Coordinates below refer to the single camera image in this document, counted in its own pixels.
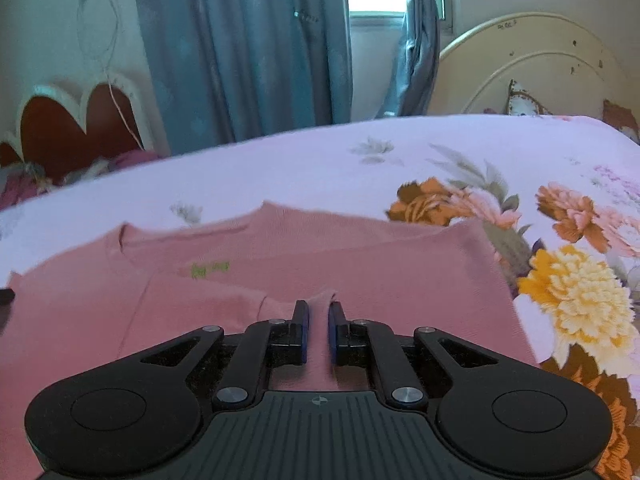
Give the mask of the orange patterned pillow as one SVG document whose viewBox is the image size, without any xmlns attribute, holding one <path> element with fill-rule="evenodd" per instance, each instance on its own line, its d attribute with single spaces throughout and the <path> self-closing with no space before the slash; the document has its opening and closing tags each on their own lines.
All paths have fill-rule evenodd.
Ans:
<svg viewBox="0 0 640 480">
<path fill-rule="evenodd" d="M 602 122 L 623 133 L 628 139 L 639 144 L 639 124 L 629 108 L 609 100 L 603 101 Z"/>
</svg>

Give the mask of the blue curtain left panel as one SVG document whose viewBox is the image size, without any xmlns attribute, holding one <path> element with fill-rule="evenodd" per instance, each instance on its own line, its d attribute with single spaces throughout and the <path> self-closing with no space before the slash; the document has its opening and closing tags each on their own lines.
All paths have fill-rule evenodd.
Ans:
<svg viewBox="0 0 640 480">
<path fill-rule="evenodd" d="M 352 118 L 347 0 L 137 0 L 170 150 Z"/>
</svg>

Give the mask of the cream arched headboard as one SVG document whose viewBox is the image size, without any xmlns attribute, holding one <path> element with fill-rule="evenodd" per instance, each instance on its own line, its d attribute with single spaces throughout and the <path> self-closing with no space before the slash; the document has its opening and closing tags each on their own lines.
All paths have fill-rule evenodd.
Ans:
<svg viewBox="0 0 640 480">
<path fill-rule="evenodd" d="M 601 118 L 610 101 L 639 114 L 638 84 L 598 36 L 560 14 L 515 13 L 442 49 L 429 115 L 506 111 L 517 82 L 553 115 Z"/>
</svg>

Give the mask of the patterned cushion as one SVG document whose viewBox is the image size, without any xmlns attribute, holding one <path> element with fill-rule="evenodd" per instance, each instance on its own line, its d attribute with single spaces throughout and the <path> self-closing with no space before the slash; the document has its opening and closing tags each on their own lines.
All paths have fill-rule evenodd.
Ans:
<svg viewBox="0 0 640 480">
<path fill-rule="evenodd" d="M 509 116 L 540 116 L 550 115 L 550 112 L 516 80 L 512 79 L 506 101 L 506 114 Z"/>
</svg>

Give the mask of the floral white bed sheet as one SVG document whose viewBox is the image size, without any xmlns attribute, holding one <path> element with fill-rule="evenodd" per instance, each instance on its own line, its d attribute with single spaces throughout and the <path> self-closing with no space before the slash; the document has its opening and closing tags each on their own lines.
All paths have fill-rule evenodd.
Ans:
<svg viewBox="0 0 640 480">
<path fill-rule="evenodd" d="M 3 211 L 1 278 L 10 285 L 125 224 L 171 233 L 265 204 L 439 228 L 480 222 L 534 362 L 611 412 L 600 474 L 638 477 L 639 148 L 592 118 L 380 119 L 149 162 Z"/>
</svg>

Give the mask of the red heart shaped headboard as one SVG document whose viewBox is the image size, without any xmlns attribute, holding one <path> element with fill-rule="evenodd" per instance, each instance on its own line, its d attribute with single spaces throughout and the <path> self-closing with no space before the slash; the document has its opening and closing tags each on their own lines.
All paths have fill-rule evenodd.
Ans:
<svg viewBox="0 0 640 480">
<path fill-rule="evenodd" d="M 2 166 L 34 164 L 55 181 L 100 157 L 155 150 L 140 91 L 118 73 L 93 77 L 78 98 L 37 84 L 17 107 L 14 127 L 1 133 Z"/>
</svg>

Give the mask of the pink long sleeve sweater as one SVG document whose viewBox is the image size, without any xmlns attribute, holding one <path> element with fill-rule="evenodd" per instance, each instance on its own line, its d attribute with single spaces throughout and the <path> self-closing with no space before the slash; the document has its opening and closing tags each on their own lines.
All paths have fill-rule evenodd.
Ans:
<svg viewBox="0 0 640 480">
<path fill-rule="evenodd" d="M 330 363 L 331 301 L 401 335 L 433 326 L 525 363 L 534 354 L 480 222 L 420 226 L 265 204 L 247 216 L 171 233 L 125 224 L 10 285 L 1 336 L 1 474 L 32 479 L 24 433 L 32 398 L 59 379 L 196 330 L 287 318 L 310 307 L 305 367 L 285 389 L 355 389 Z"/>
</svg>

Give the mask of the blue tied curtain right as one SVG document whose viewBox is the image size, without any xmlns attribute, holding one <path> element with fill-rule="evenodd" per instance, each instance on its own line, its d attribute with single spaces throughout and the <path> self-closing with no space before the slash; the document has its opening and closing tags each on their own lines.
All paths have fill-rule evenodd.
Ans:
<svg viewBox="0 0 640 480">
<path fill-rule="evenodd" d="M 407 0 L 399 50 L 377 118 L 422 115 L 431 101 L 440 51 L 436 0 Z"/>
</svg>

